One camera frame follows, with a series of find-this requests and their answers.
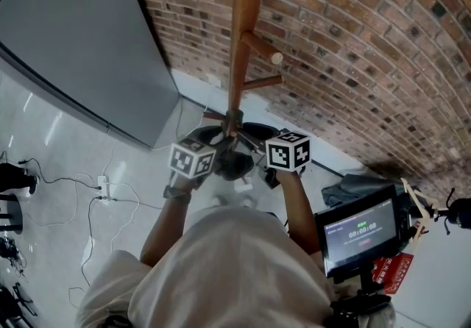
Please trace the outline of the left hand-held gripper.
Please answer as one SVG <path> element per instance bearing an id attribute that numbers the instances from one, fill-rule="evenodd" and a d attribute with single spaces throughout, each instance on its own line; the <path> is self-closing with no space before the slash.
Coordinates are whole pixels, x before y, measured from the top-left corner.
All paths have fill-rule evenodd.
<path id="1" fill-rule="evenodd" d="M 215 158 L 213 147 L 190 137 L 171 144 L 168 167 L 176 179 L 169 190 L 189 191 L 190 187 L 197 190 L 212 172 Z"/>

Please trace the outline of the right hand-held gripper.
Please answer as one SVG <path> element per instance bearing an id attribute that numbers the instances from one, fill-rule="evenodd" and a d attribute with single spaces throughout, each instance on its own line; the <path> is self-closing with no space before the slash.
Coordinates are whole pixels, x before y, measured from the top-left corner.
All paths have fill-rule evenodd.
<path id="1" fill-rule="evenodd" d="M 265 141 L 264 156 L 258 164 L 260 176 L 270 189 L 279 182 L 278 171 L 302 175 L 311 162 L 311 137 L 298 132 L 283 132 Z"/>

